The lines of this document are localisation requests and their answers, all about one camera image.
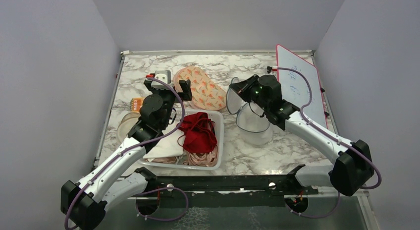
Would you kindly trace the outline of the white mesh laundry bag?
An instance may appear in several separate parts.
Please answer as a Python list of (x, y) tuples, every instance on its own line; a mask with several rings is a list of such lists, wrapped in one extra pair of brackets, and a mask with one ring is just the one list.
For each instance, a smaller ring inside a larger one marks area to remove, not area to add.
[(263, 146), (272, 140), (271, 123), (263, 116), (263, 110), (252, 102), (243, 101), (232, 88), (226, 92), (226, 108), (235, 116), (239, 134), (245, 142)]

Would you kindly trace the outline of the red bra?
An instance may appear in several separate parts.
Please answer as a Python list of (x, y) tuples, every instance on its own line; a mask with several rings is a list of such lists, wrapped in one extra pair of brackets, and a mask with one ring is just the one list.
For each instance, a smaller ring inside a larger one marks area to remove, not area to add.
[(189, 153), (207, 154), (217, 145), (214, 124), (205, 112), (185, 116), (179, 130), (185, 137), (182, 147)]

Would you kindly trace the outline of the peach lace bra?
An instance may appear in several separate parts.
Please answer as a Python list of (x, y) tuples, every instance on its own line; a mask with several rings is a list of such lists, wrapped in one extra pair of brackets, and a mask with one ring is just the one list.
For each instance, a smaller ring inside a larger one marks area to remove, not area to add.
[(175, 164), (198, 167), (214, 167), (218, 160), (218, 146), (208, 153), (190, 153), (183, 150), (181, 156), (146, 159), (152, 163)]

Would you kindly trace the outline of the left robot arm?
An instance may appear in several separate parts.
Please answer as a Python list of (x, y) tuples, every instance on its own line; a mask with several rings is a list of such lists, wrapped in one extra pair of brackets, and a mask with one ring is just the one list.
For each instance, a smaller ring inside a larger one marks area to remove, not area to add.
[(144, 157), (161, 139), (171, 136), (180, 124), (166, 132), (174, 103), (181, 104), (178, 118), (185, 117), (184, 101), (192, 100), (190, 80), (180, 80), (181, 91), (175, 91), (158, 75), (147, 77), (148, 95), (140, 109), (140, 117), (120, 146), (95, 170), (77, 182), (67, 181), (61, 188), (61, 211), (65, 229), (93, 230), (107, 211), (135, 194), (151, 195), (156, 188), (148, 170), (134, 172), (124, 180), (122, 174)]

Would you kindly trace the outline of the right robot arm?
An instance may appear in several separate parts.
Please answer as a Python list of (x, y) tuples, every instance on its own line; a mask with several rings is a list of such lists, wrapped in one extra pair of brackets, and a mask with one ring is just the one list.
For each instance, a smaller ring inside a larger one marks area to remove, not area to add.
[(247, 103), (256, 104), (271, 124), (291, 132), (320, 151), (329, 161), (326, 166), (302, 166), (286, 179), (293, 194), (307, 186), (333, 187), (352, 196), (374, 175), (369, 145), (351, 141), (319, 126), (301, 108), (282, 98), (281, 84), (273, 75), (258, 76), (232, 82), (229, 91)]

